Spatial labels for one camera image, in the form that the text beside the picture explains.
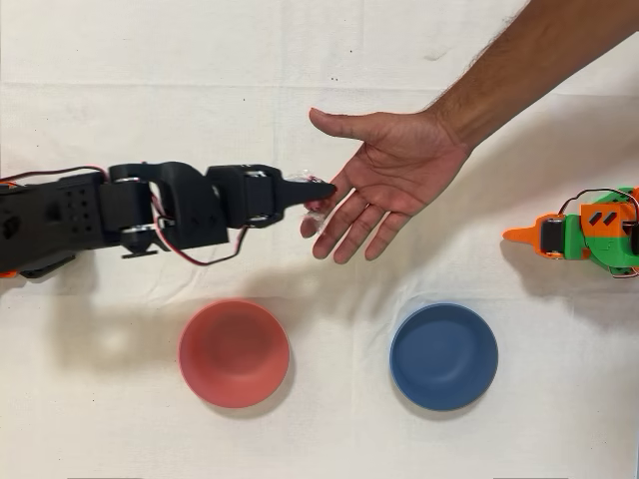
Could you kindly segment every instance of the forearm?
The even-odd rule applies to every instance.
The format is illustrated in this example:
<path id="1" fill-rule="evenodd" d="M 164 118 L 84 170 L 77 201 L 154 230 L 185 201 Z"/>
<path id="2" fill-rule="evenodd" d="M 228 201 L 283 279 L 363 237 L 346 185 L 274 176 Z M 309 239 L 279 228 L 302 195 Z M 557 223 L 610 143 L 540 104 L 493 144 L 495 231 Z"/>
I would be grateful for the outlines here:
<path id="1" fill-rule="evenodd" d="M 475 148 L 639 30 L 639 0 L 531 0 L 428 112 Z"/>

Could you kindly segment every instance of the red bowl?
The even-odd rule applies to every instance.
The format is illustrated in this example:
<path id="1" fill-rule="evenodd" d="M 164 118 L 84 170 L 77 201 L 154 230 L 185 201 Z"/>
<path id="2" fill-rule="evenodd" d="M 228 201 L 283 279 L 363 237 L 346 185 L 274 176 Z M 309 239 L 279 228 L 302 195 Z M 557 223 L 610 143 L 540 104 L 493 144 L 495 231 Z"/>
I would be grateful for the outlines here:
<path id="1" fill-rule="evenodd" d="M 247 407 L 269 397 L 289 368 L 289 341 L 263 307 L 227 299 L 201 309 L 182 331 L 178 360 L 198 396 L 222 407 Z"/>

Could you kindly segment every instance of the finger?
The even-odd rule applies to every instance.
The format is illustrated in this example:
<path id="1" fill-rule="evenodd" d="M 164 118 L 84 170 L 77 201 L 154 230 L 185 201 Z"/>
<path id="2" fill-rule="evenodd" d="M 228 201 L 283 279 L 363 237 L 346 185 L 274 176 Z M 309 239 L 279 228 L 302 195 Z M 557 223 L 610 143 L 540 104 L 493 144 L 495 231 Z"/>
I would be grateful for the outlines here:
<path id="1" fill-rule="evenodd" d="M 397 233 L 399 233 L 399 230 L 405 227 L 406 223 L 409 221 L 409 215 L 404 215 L 402 213 L 391 213 L 388 215 L 379 227 L 377 234 L 368 245 L 365 253 L 366 259 L 377 259 L 388 247 L 390 242 L 394 240 Z"/>
<path id="2" fill-rule="evenodd" d="M 368 238 L 370 232 L 379 224 L 384 215 L 385 211 L 382 208 L 376 205 L 368 205 L 363 213 L 359 215 L 359 218 L 352 224 L 350 230 L 348 230 L 348 234 L 337 248 L 333 256 L 335 262 L 338 264 L 348 262 L 366 238 Z"/>
<path id="3" fill-rule="evenodd" d="M 313 255 L 317 259 L 324 259 L 335 247 L 337 242 L 348 231 L 352 222 L 363 213 L 368 202 L 358 193 L 354 192 L 341 205 L 332 216 L 326 228 L 319 236 L 313 247 Z"/>
<path id="4" fill-rule="evenodd" d="M 350 190 L 352 190 L 352 186 L 350 182 L 346 178 L 346 175 L 341 172 L 335 178 L 332 179 L 331 183 L 335 186 L 335 193 L 326 200 L 321 200 L 319 202 L 310 202 L 306 204 L 307 210 L 312 212 L 321 213 L 326 217 L 330 215 L 332 210 L 336 205 L 340 204 L 342 200 L 348 195 Z M 318 232 L 318 225 L 312 218 L 304 218 L 302 220 L 302 224 L 300 225 L 300 233 L 303 238 L 310 238 Z"/>
<path id="5" fill-rule="evenodd" d="M 374 115 L 330 115 L 315 108 L 309 113 L 311 123 L 332 137 L 367 141 L 375 124 Z"/>
<path id="6" fill-rule="evenodd" d="M 318 232 L 318 225 L 313 218 L 304 218 L 300 225 L 300 233 L 302 238 L 310 238 Z"/>

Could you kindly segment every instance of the bowl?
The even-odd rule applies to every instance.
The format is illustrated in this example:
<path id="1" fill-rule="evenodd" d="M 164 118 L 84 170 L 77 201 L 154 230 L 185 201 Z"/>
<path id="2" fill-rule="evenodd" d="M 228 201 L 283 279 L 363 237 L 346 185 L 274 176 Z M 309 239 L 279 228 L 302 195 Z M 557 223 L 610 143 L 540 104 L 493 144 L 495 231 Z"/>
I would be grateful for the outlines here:
<path id="1" fill-rule="evenodd" d="M 498 350 L 486 322 L 457 304 L 432 304 L 410 315 L 390 347 L 390 371 L 413 403 L 435 411 L 464 407 L 490 386 Z"/>
<path id="2" fill-rule="evenodd" d="M 280 386 L 289 368 L 287 335 L 266 309 L 243 299 L 214 302 L 185 326 L 180 370 L 201 399 L 228 408 L 257 404 Z"/>

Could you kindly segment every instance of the black robotic arm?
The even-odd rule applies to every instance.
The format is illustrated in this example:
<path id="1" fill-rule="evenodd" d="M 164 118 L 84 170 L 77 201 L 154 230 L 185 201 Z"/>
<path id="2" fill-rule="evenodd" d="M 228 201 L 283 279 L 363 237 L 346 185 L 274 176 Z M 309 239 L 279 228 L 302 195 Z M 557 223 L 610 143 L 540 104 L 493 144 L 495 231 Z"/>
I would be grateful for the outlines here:
<path id="1" fill-rule="evenodd" d="M 246 228 L 268 227 L 286 208 L 335 190 L 324 182 L 286 181 L 264 165 L 210 167 L 204 175 L 176 162 L 118 165 L 108 175 L 87 168 L 97 171 L 0 185 L 0 271 L 41 277 L 85 249 L 121 245 L 129 251 L 123 257 L 137 257 L 155 254 L 152 244 L 182 251 L 224 243 L 228 229 L 242 235 Z"/>

